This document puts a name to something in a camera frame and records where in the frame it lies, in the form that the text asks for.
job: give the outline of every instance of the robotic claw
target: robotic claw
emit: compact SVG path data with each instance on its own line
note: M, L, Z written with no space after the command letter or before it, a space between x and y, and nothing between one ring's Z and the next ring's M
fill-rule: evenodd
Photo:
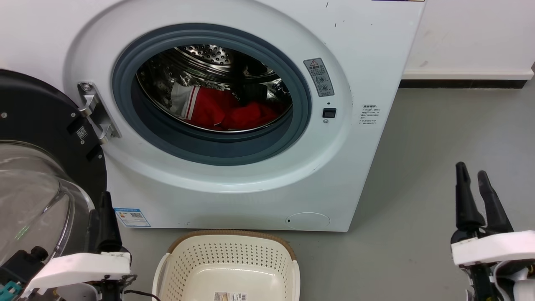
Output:
M136 279L130 271L132 256L123 248L109 192L102 194L98 208L90 212L84 253L52 258L45 265L47 257L47 252L36 246L30 254L20 250L6 261L0 267L4 285L0 301L38 299L48 289L55 289L54 294L67 301L118 301Z
M453 262L470 278L468 301L535 300L535 231L514 232L485 171L477 174L485 219L470 191L466 165L456 165L456 224Z

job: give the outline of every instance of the white plastic basket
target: white plastic basket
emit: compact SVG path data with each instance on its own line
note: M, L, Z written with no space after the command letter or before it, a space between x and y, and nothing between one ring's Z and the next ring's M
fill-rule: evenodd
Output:
M205 230L169 247L152 293L162 301L298 301L300 286L299 266L286 241L257 232Z

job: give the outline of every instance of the door hinge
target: door hinge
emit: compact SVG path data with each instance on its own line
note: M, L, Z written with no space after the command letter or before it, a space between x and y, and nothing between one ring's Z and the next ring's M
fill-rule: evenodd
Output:
M84 103L84 106L78 110L93 125L100 144L107 143L111 138L121 138L121 134L106 110L95 84L92 82L78 83L78 93L82 98L82 103Z

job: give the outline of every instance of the white wall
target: white wall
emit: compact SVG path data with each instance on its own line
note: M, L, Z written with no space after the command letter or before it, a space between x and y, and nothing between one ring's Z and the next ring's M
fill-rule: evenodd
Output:
M404 79L530 79L534 0L426 0Z

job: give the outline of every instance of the laundry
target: laundry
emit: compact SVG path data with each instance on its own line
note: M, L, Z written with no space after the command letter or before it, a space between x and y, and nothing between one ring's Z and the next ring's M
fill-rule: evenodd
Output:
M214 130L254 129L275 120L279 108L259 101L240 105L231 91L175 83L170 111L192 125Z

